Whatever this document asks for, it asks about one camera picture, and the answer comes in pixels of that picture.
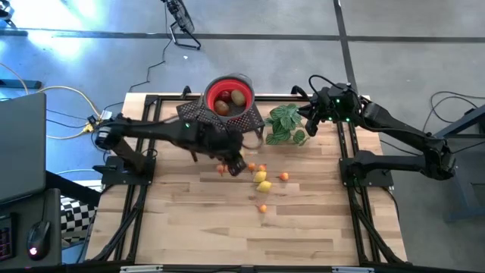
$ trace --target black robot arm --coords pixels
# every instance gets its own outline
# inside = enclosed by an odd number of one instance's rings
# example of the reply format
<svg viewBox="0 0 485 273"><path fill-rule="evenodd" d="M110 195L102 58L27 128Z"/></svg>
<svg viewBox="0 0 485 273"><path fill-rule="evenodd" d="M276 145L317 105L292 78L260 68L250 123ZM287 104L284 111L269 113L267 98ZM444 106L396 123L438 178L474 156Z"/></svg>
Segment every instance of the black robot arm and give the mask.
<svg viewBox="0 0 485 273"><path fill-rule="evenodd" d="M374 169L419 171L437 180L454 175L455 157L446 140L432 137L393 118L385 108L358 96L350 85L338 83L330 88L324 87L298 113L308 119L305 129L310 136L317 133L317 125L321 121L351 121L355 126L385 133L423 152L418 156L386 156L360 151L347 167L350 177L365 178Z"/></svg>
<svg viewBox="0 0 485 273"><path fill-rule="evenodd" d="M124 137L164 140L190 152L217 158L228 167L231 175L238 175L246 163L240 155L243 135L238 131L218 130L213 124L201 121L181 121L178 117L165 121L135 121L119 114L115 119L99 125L95 144L111 149L122 158L129 171L141 174L147 158L135 152Z"/></svg>

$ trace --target desk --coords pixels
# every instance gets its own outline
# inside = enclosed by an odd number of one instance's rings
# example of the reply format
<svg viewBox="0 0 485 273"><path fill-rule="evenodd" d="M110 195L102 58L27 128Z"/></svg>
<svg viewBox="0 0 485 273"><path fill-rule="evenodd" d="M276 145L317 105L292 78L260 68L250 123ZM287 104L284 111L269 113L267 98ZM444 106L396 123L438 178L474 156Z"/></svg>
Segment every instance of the desk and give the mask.
<svg viewBox="0 0 485 273"><path fill-rule="evenodd" d="M128 93L123 114L141 119L146 95ZM176 115L175 107L181 103L163 102L161 119ZM256 103L263 118L283 104ZM361 149L382 154L376 133L358 128L357 135ZM134 148L135 139L127 142ZM216 160L200 155L194 163L189 152L167 142L158 141L155 148L157 168L145 203L137 264L358 264L349 201L340 182L336 125L319 125L317 136L303 147L264 145L254 154L246 151L247 162L268 165L273 187L266 197L266 214L255 207L261 197L255 193L249 171L222 177L215 170ZM288 182L276 178L281 171L289 172ZM101 251L119 226L126 191L126 186L115 186L103 194L87 259ZM379 188L369 188L368 194L376 229L396 255L406 260L393 201ZM131 233L128 230L124 255ZM363 232L363 236L370 257L368 235Z"/></svg>
<svg viewBox="0 0 485 273"><path fill-rule="evenodd" d="M41 220L51 222L49 252L44 259L33 261L27 255L27 235L33 224ZM12 259L0 262L0 270L34 266L60 265L61 259L61 192L58 189L46 190L24 199L3 205L0 214L14 212L17 216L15 231L15 253Z"/></svg>

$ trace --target red apple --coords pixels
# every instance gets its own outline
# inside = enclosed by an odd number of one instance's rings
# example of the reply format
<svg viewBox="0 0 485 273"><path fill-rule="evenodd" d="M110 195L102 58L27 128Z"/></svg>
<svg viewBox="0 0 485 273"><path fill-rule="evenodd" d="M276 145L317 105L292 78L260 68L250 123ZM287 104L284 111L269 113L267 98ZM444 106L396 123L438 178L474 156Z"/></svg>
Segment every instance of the red apple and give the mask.
<svg viewBox="0 0 485 273"><path fill-rule="evenodd" d="M232 100L229 91L222 91L219 95L219 99L223 102L230 102Z"/></svg>

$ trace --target keyboard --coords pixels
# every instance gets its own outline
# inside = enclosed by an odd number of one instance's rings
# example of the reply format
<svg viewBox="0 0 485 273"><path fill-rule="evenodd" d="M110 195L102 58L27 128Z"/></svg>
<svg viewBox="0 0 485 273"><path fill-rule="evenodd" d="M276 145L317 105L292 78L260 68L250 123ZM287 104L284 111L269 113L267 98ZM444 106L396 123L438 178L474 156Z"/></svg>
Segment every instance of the keyboard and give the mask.
<svg viewBox="0 0 485 273"><path fill-rule="evenodd" d="M0 261L14 258L15 214L0 215Z"/></svg>

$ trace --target computer mouse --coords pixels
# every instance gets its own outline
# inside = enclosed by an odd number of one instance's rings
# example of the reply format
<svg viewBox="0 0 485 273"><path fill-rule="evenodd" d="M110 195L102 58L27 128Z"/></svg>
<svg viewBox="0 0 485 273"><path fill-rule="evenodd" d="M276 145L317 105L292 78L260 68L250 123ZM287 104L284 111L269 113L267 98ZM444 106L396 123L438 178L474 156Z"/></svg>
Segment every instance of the computer mouse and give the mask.
<svg viewBox="0 0 485 273"><path fill-rule="evenodd" d="M49 221L36 222L27 235L27 254L34 260L44 259L49 253L50 228Z"/></svg>

